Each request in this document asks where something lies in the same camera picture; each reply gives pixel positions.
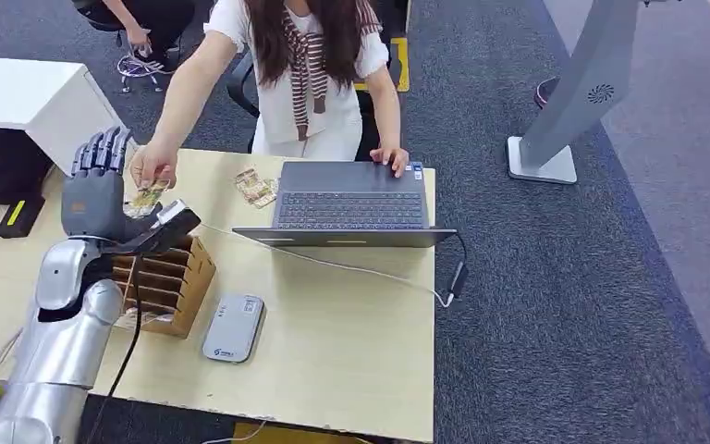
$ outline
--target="wooden slot organizer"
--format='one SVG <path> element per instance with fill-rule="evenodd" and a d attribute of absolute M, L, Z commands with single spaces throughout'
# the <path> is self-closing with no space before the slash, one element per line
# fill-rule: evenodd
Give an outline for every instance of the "wooden slot organizer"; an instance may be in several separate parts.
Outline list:
<path fill-rule="evenodd" d="M 173 320 L 143 323 L 141 329 L 185 339 L 215 271 L 214 261 L 194 236 L 187 236 L 166 253 L 144 257 L 139 279 L 142 310 L 154 315 L 173 315 Z M 134 257 L 116 256 L 113 280 L 124 294 L 122 315 L 137 305 L 133 272 Z"/>

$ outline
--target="gray stand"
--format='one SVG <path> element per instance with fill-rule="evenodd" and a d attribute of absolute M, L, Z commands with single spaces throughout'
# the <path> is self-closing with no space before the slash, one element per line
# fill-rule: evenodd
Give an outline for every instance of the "gray stand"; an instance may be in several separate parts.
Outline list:
<path fill-rule="evenodd" d="M 521 162 L 521 137 L 508 139 L 509 175 L 514 179 L 538 180 L 541 182 L 564 183 L 570 185 L 578 180 L 573 164 L 573 153 L 569 146 L 551 158 L 548 162 L 537 166 L 525 166 Z"/>
<path fill-rule="evenodd" d="M 640 3 L 594 0 L 548 104 L 523 137 L 508 139 L 512 178 L 576 182 L 569 144 L 627 95 Z"/>

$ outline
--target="white t-shirt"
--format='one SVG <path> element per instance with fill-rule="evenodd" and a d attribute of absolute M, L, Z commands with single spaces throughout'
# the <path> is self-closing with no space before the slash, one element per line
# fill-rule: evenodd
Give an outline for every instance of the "white t-shirt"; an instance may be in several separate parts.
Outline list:
<path fill-rule="evenodd" d="M 322 33 L 322 26 L 313 16 L 296 16 L 291 10 L 289 15 L 300 32 Z M 244 45 L 248 45 L 254 60 L 254 73 L 257 79 L 261 71 L 259 60 L 253 50 L 252 29 L 249 11 L 243 0 L 219 0 L 211 11 L 211 19 L 205 23 L 206 32 L 218 31 L 232 39 L 243 52 Z M 374 74 L 375 71 L 387 63 L 388 52 L 379 34 L 373 32 L 363 35 L 361 51 L 355 62 L 355 71 L 362 79 Z M 260 119 L 263 123 L 266 139 L 270 143 L 296 141 L 298 130 L 292 114 L 292 85 L 290 71 L 288 70 L 279 78 L 274 86 L 264 87 L 257 85 L 257 94 L 260 99 Z M 325 129 L 325 122 L 332 118 L 342 118 L 347 113 L 357 112 L 358 97 L 354 88 L 339 89 L 336 83 L 328 77 L 327 96 L 325 97 L 325 112 L 313 113 L 312 89 L 307 94 L 307 110 L 309 115 L 309 129 L 307 134 L 312 136 Z"/>

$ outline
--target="robotic hand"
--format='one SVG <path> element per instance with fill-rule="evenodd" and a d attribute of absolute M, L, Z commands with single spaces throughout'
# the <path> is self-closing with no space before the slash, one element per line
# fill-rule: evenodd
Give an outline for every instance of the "robotic hand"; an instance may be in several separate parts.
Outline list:
<path fill-rule="evenodd" d="M 111 280 L 115 254 L 165 252 L 200 224 L 180 200 L 150 216 L 124 215 L 128 129 L 94 135 L 77 151 L 61 220 L 68 238 L 40 266 L 0 401 L 0 444 L 71 444 L 99 372 L 123 295 Z"/>

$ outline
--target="card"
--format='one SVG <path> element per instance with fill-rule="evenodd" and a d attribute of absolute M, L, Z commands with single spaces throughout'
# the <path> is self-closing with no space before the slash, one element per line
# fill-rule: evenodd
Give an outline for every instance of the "card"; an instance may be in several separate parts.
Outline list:
<path fill-rule="evenodd" d="M 138 190 L 134 199 L 124 203 L 124 214 L 135 218 L 150 215 L 169 186 L 169 180 L 157 180 L 150 187 Z"/>
<path fill-rule="evenodd" d="M 276 199 L 278 184 L 275 180 L 262 180 L 254 168 L 238 174 L 235 177 L 235 186 L 238 188 L 246 202 L 263 208 Z"/>

